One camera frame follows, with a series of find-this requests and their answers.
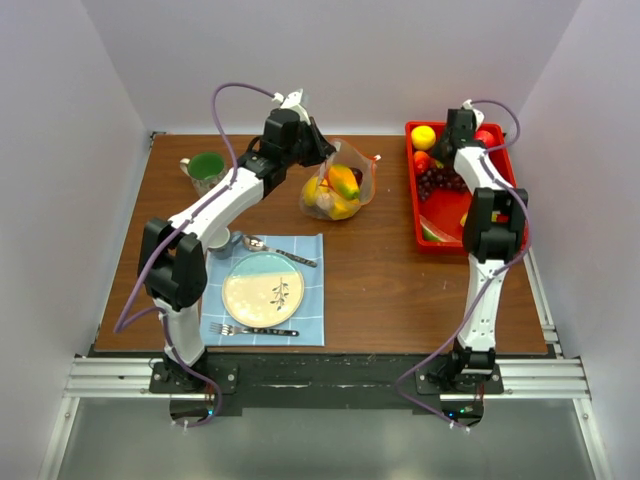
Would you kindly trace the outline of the yellow bell pepper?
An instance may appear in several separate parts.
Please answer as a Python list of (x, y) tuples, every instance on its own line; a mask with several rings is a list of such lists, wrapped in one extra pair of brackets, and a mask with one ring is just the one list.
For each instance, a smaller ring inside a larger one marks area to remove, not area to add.
[(323, 194), (324, 185), (318, 176), (311, 177), (303, 187), (302, 199), (307, 207), (314, 207)]

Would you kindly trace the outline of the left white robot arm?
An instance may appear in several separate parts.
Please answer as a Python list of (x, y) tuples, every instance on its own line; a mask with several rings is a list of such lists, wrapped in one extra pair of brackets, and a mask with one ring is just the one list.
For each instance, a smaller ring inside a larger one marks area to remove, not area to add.
[(198, 362), (205, 352), (198, 313), (207, 284), (205, 249), (224, 244), (228, 225), (284, 182), (291, 166), (316, 166), (335, 152), (306, 108), (287, 103), (270, 112), (258, 144), (192, 206), (169, 220), (154, 218), (143, 230), (136, 286), (159, 311), (165, 353), (176, 362), (171, 378), (185, 392), (207, 380)]

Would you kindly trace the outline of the dark purple fruit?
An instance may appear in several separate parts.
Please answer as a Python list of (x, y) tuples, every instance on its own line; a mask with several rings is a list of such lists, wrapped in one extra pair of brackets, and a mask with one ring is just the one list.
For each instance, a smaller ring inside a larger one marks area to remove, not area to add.
[(361, 184), (362, 184), (362, 181), (363, 181), (363, 172), (362, 172), (360, 169), (358, 169), (358, 168), (351, 168), (351, 172), (352, 172), (352, 173), (353, 173), (353, 175), (354, 175), (354, 178), (355, 178), (355, 180), (356, 180), (356, 183), (357, 183), (358, 185), (361, 185)]

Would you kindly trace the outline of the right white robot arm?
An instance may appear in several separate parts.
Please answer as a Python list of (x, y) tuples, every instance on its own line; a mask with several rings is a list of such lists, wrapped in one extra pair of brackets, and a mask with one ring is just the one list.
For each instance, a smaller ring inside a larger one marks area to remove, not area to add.
[(484, 114), (467, 100), (450, 109), (443, 134), (432, 149), (453, 168), (471, 194), (462, 245), (470, 279), (463, 321), (448, 354), (445, 379), (459, 393), (489, 377), (496, 359), (496, 323), (503, 283), (521, 258), (528, 193), (509, 183), (493, 166), (495, 149), (476, 138)]

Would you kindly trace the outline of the white garlic bulb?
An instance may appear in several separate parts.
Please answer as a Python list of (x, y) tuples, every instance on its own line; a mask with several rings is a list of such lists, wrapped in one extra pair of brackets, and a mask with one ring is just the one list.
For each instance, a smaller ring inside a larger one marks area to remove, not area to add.
[(334, 199), (330, 193), (320, 193), (316, 197), (315, 204), (319, 209), (329, 212), (334, 206)]

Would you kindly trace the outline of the clear zip top bag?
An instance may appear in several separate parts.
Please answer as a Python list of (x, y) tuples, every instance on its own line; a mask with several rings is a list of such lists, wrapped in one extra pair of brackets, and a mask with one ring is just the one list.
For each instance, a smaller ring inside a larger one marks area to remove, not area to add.
[(331, 141), (335, 152), (304, 184), (299, 206), (313, 218), (342, 221), (355, 216), (376, 193), (376, 169), (381, 159), (364, 156), (344, 139)]

